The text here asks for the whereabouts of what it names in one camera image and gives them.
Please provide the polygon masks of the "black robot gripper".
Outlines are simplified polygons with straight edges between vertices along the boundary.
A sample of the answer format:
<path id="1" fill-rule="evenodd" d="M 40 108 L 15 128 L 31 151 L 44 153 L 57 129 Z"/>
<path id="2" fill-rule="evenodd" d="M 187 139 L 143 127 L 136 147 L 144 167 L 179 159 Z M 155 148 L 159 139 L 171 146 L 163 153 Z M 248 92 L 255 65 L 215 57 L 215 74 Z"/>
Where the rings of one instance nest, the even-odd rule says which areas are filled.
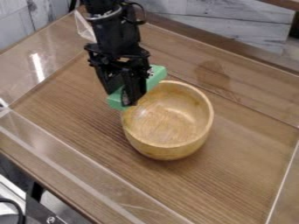
<path id="1" fill-rule="evenodd" d="M 121 105 L 133 106 L 145 94 L 149 52 L 140 46 L 139 26 L 145 23 L 135 10 L 89 10 L 87 20 L 96 43 L 87 44 L 88 63 L 108 95 L 121 88 Z"/>

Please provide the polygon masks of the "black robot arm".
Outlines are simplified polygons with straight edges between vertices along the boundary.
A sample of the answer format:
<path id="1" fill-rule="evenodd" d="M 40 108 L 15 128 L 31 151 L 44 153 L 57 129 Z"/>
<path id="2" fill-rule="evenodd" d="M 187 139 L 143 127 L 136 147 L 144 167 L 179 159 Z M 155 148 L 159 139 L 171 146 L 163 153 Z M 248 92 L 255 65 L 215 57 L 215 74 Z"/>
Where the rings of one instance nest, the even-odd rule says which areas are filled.
<path id="1" fill-rule="evenodd" d="M 120 104 L 133 106 L 147 92 L 151 53 L 140 46 L 144 7 L 131 0 L 83 0 L 96 42 L 87 43 L 88 64 L 108 95 L 120 90 Z"/>

